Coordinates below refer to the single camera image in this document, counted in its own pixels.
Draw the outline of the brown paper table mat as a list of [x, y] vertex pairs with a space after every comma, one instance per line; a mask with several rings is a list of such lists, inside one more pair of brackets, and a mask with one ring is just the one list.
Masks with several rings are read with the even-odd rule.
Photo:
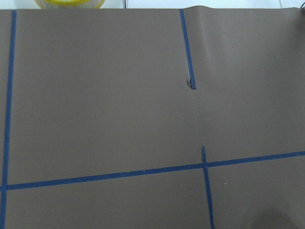
[[3, 229], [302, 229], [305, 11], [0, 12]]

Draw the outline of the yellow rimmed blue bowl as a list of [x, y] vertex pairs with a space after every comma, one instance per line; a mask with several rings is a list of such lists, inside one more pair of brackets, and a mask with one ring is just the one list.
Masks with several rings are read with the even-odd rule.
[[99, 9], [105, 0], [35, 0], [41, 9]]

